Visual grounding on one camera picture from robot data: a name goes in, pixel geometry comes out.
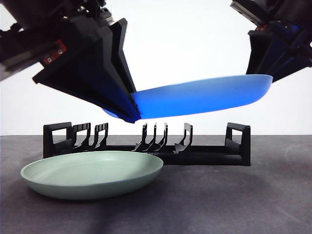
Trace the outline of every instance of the light green plate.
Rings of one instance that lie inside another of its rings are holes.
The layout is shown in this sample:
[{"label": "light green plate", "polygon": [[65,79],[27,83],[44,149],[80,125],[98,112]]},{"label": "light green plate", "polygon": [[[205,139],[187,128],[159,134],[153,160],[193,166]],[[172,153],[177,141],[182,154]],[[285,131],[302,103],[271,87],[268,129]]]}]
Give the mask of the light green plate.
[{"label": "light green plate", "polygon": [[90,200],[137,190],[160,172],[153,155],[125,151],[86,152],[42,159],[20,174],[36,192],[60,199]]}]

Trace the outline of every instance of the plate rim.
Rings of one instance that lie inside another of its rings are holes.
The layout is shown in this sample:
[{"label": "plate rim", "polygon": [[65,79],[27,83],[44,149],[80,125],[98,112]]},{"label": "plate rim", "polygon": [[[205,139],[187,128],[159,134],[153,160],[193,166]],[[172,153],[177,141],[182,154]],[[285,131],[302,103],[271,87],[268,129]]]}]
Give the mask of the plate rim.
[{"label": "plate rim", "polygon": [[[144,175],[140,175],[140,176],[136,176],[136,177],[133,177],[133,178],[129,178],[129,179],[122,179],[122,180],[116,180],[116,181],[110,181],[110,182],[101,182],[101,183],[89,183],[89,184],[81,184],[81,185],[57,185],[57,184],[51,184],[51,183],[39,183],[37,181],[34,181],[32,179],[29,179],[29,177],[27,177],[24,173],[24,171],[26,170],[27,167],[35,164],[35,163],[38,163],[40,161],[44,161],[44,160],[48,160],[48,159],[51,159],[51,158],[56,158],[56,157],[62,157],[62,156],[68,156],[68,155],[79,155],[79,154],[90,154],[90,153],[95,153],[95,152],[127,152],[127,153],[131,153],[131,154],[141,154],[141,155],[148,155],[148,156],[151,156],[151,157],[154,157],[154,158],[157,158],[157,160],[159,160],[160,162],[160,165],[157,167],[157,170],[154,170],[152,173],[148,173],[148,174],[144,174]],[[155,156],[155,155],[151,155],[151,154],[148,154],[148,153],[141,153],[141,152],[131,152],[131,151],[92,151],[92,152],[79,152],[79,153],[73,153],[73,154],[66,154],[66,155],[58,155],[58,156],[53,156],[53,157],[49,157],[49,158],[43,158],[43,159],[40,159],[40,160],[37,160],[37,161],[34,161],[34,162],[31,162],[29,164],[27,164],[26,166],[24,166],[21,171],[20,171],[20,176],[26,180],[27,182],[32,182],[32,183],[35,183],[35,184],[38,184],[38,185],[44,185],[44,186],[55,186],[55,187],[64,187],[64,188],[79,188],[79,187],[90,187],[90,186],[98,186],[98,185],[104,185],[104,184],[113,184],[113,183],[120,183],[120,182],[125,182],[125,181],[130,181],[130,180],[134,180],[134,179],[139,179],[139,178],[142,178],[142,177],[145,177],[147,175],[151,175],[153,173],[156,173],[158,171],[161,170],[161,168],[164,166],[164,162],[161,158]]]}]

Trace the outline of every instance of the black metal frame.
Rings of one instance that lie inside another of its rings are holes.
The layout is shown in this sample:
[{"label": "black metal frame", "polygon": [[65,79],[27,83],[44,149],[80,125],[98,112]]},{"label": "black metal frame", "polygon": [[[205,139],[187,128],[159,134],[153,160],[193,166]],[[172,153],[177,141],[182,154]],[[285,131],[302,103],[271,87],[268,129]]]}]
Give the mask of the black metal frame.
[{"label": "black metal frame", "polygon": [[[54,143],[52,132],[60,129],[66,129],[66,140]],[[87,130],[87,135],[80,145],[75,146],[77,132],[83,130]],[[98,143],[98,133],[104,130],[104,138]],[[242,132],[241,143],[233,141],[233,130]],[[223,146],[192,145],[193,126],[188,123],[184,124],[182,140],[174,145],[167,145],[166,123],[164,136],[159,143],[156,143],[156,124],[153,138],[149,143],[146,143],[147,123],[143,125],[142,140],[136,145],[107,145],[108,123],[95,126],[94,142],[91,145],[90,132],[90,123],[74,126],[70,122],[44,125],[43,158],[88,151],[134,151],[153,154],[161,158],[165,165],[251,165],[251,128],[247,125],[228,123]]]}]

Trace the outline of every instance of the plate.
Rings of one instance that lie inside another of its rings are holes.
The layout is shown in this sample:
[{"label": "plate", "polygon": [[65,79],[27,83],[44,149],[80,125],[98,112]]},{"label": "plate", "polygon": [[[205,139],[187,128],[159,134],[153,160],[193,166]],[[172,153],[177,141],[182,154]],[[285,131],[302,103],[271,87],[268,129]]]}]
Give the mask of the plate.
[{"label": "plate", "polygon": [[34,191],[53,198],[90,200],[137,190],[160,172],[153,155],[102,151],[55,156],[28,164],[20,174]]},{"label": "plate", "polygon": [[209,78],[139,91],[131,96],[142,119],[182,116],[251,104],[267,93],[272,80],[268,75]]}]

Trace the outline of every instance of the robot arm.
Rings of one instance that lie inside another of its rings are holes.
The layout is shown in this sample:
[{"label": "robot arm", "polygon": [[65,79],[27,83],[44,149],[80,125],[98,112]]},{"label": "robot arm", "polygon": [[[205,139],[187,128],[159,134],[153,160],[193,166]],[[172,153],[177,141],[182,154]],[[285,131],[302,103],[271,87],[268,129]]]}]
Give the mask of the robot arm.
[{"label": "robot arm", "polygon": [[312,67],[312,0],[234,0],[231,6],[257,26],[248,33],[247,74],[277,81]]},{"label": "robot arm", "polygon": [[[140,119],[122,50],[127,21],[104,0],[2,0],[18,23],[0,30],[1,80],[40,62],[33,80],[91,102],[127,122]],[[257,25],[247,74],[277,81],[312,66],[312,0],[233,0]]]}]

